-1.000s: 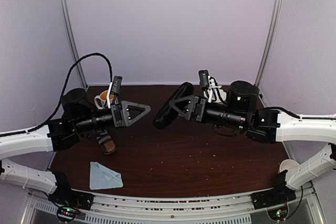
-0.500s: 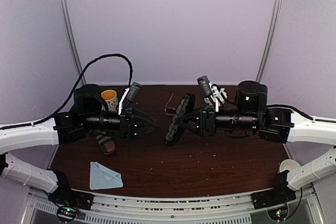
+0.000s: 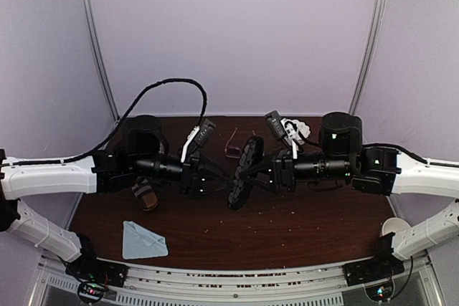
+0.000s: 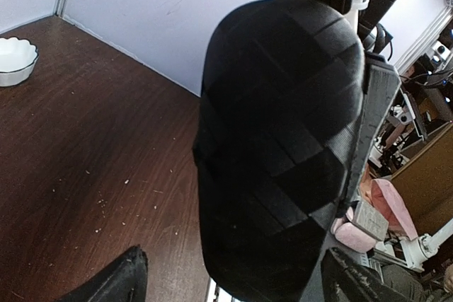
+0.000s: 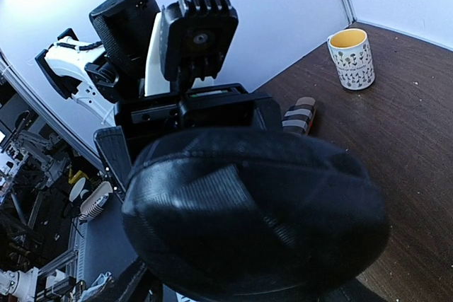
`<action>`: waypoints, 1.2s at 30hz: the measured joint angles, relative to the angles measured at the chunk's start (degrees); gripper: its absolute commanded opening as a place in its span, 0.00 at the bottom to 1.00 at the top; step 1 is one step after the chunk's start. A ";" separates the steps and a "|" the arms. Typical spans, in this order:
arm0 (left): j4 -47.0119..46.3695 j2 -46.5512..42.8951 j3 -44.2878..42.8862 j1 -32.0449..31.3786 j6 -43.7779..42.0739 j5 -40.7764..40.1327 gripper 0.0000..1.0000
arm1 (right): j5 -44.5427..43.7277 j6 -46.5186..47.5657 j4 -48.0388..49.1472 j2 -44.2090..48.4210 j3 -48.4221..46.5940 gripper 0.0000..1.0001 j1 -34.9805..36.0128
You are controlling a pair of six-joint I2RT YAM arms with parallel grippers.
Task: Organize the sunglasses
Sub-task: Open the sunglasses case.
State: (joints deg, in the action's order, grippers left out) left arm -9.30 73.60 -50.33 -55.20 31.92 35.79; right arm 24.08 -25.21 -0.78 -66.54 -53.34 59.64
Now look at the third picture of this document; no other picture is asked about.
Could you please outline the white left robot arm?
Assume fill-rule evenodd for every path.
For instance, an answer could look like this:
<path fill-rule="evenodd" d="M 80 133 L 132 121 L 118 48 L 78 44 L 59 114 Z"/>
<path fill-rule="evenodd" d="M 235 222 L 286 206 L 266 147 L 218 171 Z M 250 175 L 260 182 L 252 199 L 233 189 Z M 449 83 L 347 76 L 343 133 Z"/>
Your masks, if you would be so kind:
<path fill-rule="evenodd" d="M 114 193 L 138 181 L 177 183 L 179 193 L 200 199 L 205 188 L 230 185 L 220 164 L 200 152 L 215 125 L 196 126 L 179 155 L 169 152 L 161 121 L 152 115 L 127 118 L 110 134 L 108 143 L 82 157 L 28 161 L 1 155 L 1 230 L 18 233 L 34 245 L 53 252 L 88 280 L 103 274 L 91 240 L 70 232 L 30 209 L 25 196 L 56 193 Z"/>

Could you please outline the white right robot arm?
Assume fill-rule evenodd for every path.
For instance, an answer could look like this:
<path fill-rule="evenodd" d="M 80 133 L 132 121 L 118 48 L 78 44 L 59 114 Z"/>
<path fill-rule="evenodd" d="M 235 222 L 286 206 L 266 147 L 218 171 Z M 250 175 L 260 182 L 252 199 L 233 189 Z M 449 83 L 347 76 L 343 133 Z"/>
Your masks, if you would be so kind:
<path fill-rule="evenodd" d="M 377 279 L 394 268 L 395 259 L 407 260 L 458 235 L 458 163 L 423 158 L 399 145 L 365 144 L 361 119 L 348 113 L 322 117 L 315 153 L 301 150 L 311 143 L 304 122 L 282 118 L 277 111 L 268 113 L 265 122 L 287 148 L 266 155 L 260 136 L 246 142 L 228 197 L 232 209 L 242 207 L 254 187 L 271 193 L 282 188 L 294 191 L 300 181 L 343 181 L 354 190 L 383 196 L 412 193 L 451 198 L 438 214 L 380 238 L 377 254 L 367 265 L 368 273 Z"/>

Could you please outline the brown plaid glasses case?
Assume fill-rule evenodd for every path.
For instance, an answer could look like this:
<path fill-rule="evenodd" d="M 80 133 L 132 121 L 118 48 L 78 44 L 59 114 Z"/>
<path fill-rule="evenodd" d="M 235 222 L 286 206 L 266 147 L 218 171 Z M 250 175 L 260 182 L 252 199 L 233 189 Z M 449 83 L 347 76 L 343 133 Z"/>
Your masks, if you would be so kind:
<path fill-rule="evenodd" d="M 158 206 L 156 193 L 146 178 L 138 178 L 131 190 L 141 210 L 151 211 Z"/>

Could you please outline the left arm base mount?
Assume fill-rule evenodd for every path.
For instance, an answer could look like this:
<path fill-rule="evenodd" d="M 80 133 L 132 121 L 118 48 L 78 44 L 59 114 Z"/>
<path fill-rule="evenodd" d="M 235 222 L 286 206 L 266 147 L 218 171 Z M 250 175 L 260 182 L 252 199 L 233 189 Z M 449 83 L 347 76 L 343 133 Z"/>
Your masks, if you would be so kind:
<path fill-rule="evenodd" d="M 100 302 L 110 291 L 110 287 L 123 287 L 128 274 L 125 264 L 98 260 L 96 268 L 84 272 L 75 264 L 62 262 L 65 272 L 78 281 L 77 296 L 83 304 L 93 305 Z"/>

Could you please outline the black quilted glasses case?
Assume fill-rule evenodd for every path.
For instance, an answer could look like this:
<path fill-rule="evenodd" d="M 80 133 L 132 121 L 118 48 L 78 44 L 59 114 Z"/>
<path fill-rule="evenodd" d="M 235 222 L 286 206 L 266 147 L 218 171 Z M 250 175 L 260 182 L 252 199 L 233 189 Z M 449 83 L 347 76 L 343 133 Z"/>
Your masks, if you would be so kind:
<path fill-rule="evenodd" d="M 241 209 L 249 199 L 254 186 L 247 179 L 252 176 L 256 177 L 257 172 L 250 175 L 247 170 L 262 160 L 264 146 L 264 139 L 258 135 L 253 135 L 247 140 L 233 175 L 232 190 L 227 198 L 230 210 Z"/>

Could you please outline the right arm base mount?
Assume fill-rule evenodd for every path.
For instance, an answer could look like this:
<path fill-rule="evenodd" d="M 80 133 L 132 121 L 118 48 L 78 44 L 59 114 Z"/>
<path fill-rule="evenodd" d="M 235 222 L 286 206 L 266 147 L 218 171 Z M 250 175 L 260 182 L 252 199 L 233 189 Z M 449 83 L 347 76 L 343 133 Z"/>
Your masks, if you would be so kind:
<path fill-rule="evenodd" d="M 397 296 L 394 278 L 404 271 L 398 259 L 370 258 L 343 266 L 347 286 L 362 286 L 368 299 L 378 305 Z"/>

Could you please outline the light blue cloth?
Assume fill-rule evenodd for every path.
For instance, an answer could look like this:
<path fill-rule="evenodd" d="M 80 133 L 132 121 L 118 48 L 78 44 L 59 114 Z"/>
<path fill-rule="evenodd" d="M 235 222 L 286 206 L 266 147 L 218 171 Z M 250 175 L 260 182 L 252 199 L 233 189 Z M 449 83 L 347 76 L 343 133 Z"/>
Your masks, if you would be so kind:
<path fill-rule="evenodd" d="M 123 222 L 124 259 L 167 257 L 169 248 L 164 236 L 158 235 L 133 221 Z"/>

